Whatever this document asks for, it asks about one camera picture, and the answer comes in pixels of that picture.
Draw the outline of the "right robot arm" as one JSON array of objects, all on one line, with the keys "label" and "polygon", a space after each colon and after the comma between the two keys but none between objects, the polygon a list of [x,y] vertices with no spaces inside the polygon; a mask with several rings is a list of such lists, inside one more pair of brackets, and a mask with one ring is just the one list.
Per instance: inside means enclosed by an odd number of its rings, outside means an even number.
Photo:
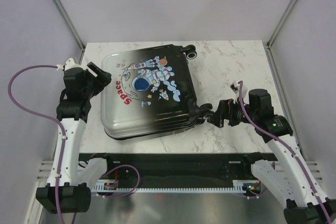
[{"label": "right robot arm", "polygon": [[335,200],[321,188],[301,155],[293,130],[284,116],[274,113],[265,89],[247,91],[242,82],[233,83],[234,99],[221,100],[208,122],[218,128],[250,124],[272,150],[283,170],[280,175],[259,152],[244,156],[241,174],[257,178],[283,207],[287,223],[333,223]]}]

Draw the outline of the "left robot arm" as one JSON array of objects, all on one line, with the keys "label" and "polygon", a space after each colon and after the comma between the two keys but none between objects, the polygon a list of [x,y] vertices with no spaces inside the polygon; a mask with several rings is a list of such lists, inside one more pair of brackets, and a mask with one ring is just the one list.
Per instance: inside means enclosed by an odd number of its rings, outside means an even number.
[{"label": "left robot arm", "polygon": [[98,180],[115,173],[115,165],[100,156],[91,158],[82,170],[78,165],[90,100],[110,84],[111,74],[93,62],[82,67],[68,59],[63,80],[65,88],[56,108],[59,130],[54,162],[46,185],[36,191],[36,199],[51,214],[87,212]]}]

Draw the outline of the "white suitcase with dark lining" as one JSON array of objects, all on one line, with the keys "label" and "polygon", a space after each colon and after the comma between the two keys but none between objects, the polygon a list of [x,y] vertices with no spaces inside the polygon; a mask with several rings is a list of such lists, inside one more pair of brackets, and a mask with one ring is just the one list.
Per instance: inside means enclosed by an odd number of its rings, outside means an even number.
[{"label": "white suitcase with dark lining", "polygon": [[102,69],[111,83],[101,93],[101,123],[115,140],[179,133],[213,115],[197,105],[189,60],[194,45],[173,44],[111,54]]}]

